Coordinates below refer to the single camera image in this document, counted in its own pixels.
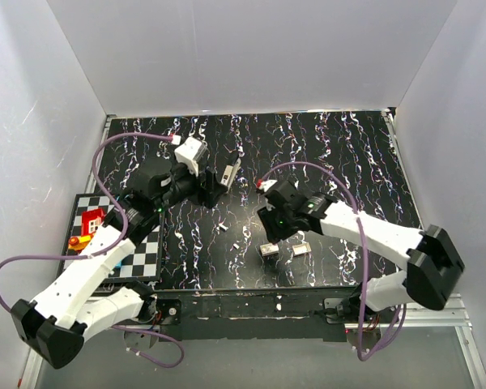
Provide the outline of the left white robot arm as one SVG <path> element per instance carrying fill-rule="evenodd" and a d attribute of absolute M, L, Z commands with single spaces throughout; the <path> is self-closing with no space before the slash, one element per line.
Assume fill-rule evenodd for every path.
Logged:
<path fill-rule="evenodd" d="M 125 237 L 119 237 L 121 214 L 112 210 L 83 250 L 82 260 L 75 260 L 31 301 L 20 299 L 12 306 L 11 317 L 20 339 L 53 368 L 61 369 L 87 340 L 116 323 L 131 319 L 149 323 L 156 314 L 156 299 L 139 281 L 94 303 L 87 300 L 115 266 L 159 226 L 165 210 L 186 199 L 214 207 L 232 185 L 240 164 L 226 166 L 218 179 L 210 168 L 201 170 L 192 160 L 156 157 L 144 161 L 119 197 L 128 220 Z"/>

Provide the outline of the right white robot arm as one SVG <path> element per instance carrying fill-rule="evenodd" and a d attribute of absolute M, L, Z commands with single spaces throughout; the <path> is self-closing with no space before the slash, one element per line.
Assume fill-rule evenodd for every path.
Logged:
<path fill-rule="evenodd" d="M 399 271 L 371 278 L 325 313 L 344 320 L 368 322 L 379 312 L 417 303 L 443 310 L 465 265 L 449 234 L 431 224 L 421 230 L 392 224 L 364 212 L 355 213 L 328 194 L 303 194 L 291 182 L 265 180 L 257 192 L 266 199 L 258 217 L 272 244 L 302 232 L 343 239 L 389 260 Z"/>

